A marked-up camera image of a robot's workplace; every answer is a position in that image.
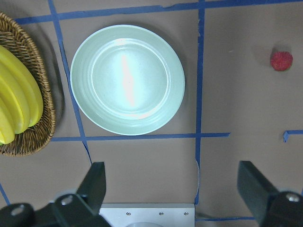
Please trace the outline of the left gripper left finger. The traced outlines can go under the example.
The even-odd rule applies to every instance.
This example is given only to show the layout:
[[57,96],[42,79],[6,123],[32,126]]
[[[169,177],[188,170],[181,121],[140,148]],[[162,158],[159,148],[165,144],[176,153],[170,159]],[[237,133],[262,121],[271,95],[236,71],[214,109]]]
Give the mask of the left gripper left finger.
[[64,194],[39,210],[29,203],[0,209],[2,227],[109,227],[99,214],[106,194],[103,162],[94,162],[75,193]]

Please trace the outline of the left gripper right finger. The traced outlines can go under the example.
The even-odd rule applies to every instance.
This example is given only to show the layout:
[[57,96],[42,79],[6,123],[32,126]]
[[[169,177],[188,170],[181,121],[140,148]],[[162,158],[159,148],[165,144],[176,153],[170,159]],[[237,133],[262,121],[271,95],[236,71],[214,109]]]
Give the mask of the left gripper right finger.
[[279,191],[252,162],[239,162],[237,189],[260,227],[303,225],[303,196]]

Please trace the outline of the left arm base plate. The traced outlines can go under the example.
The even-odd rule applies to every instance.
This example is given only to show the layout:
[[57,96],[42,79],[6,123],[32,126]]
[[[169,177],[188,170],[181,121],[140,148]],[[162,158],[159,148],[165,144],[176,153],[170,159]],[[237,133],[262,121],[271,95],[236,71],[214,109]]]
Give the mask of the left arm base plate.
[[191,203],[105,203],[99,214],[112,227],[193,227]]

